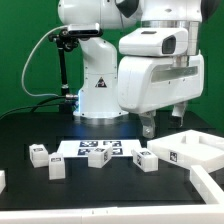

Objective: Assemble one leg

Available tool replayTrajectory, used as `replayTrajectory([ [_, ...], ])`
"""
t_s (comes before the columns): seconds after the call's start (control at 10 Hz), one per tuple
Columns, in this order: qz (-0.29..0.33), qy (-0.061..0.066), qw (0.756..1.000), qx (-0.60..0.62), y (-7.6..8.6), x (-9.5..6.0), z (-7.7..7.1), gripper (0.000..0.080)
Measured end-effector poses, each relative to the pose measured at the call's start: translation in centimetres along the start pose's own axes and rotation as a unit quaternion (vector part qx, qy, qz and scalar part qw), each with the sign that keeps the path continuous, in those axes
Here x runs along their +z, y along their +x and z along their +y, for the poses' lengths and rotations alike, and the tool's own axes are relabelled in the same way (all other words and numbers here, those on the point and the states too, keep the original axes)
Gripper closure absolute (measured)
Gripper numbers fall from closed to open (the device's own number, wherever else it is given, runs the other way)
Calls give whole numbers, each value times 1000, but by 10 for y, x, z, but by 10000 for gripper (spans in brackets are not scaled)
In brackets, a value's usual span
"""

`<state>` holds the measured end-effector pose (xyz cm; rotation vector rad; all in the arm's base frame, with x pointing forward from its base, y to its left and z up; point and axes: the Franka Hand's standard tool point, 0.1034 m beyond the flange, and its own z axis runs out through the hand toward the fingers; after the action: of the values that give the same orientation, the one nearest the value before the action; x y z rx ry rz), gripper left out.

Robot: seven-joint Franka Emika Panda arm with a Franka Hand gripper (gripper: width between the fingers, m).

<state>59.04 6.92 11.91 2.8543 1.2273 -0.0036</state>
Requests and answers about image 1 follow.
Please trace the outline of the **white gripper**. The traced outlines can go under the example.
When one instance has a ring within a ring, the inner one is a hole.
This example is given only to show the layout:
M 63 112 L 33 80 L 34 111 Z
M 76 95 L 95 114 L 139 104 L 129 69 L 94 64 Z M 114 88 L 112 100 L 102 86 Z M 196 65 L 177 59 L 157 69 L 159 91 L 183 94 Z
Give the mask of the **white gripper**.
M 187 67 L 174 67 L 172 57 L 125 56 L 118 69 L 118 103 L 123 110 L 140 114 L 143 136 L 153 138 L 154 113 L 148 111 L 175 104 L 171 121 L 181 127 L 188 105 L 183 101 L 199 97 L 203 85 L 201 55 L 191 56 Z

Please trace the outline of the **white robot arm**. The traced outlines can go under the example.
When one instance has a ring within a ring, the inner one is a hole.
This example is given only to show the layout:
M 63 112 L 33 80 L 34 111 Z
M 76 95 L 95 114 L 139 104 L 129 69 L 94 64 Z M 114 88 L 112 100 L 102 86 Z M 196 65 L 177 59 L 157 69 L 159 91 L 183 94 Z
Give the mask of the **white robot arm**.
M 81 46 L 84 84 L 74 114 L 92 122 L 137 114 L 143 136 L 156 111 L 172 106 L 177 124 L 202 94 L 200 25 L 221 0 L 59 0 L 61 35 Z

